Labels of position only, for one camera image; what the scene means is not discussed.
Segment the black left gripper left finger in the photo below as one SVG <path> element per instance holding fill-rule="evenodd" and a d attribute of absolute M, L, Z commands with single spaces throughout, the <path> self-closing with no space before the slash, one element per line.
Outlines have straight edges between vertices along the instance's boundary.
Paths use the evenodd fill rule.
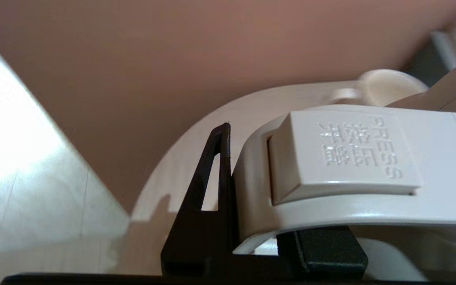
<path fill-rule="evenodd" d="M 219 156 L 218 209 L 201 209 L 214 158 Z M 236 192 L 230 168 L 230 124 L 214 128 L 161 251 L 165 276 L 207 276 L 212 261 L 232 254 L 238 239 Z"/>

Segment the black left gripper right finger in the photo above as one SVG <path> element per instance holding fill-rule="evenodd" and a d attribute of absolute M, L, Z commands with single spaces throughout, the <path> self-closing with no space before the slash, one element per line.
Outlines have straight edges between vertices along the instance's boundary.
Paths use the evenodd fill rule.
<path fill-rule="evenodd" d="M 277 252 L 300 279 L 361 279 L 369 265 L 367 254 L 347 226 L 279 234 Z"/>

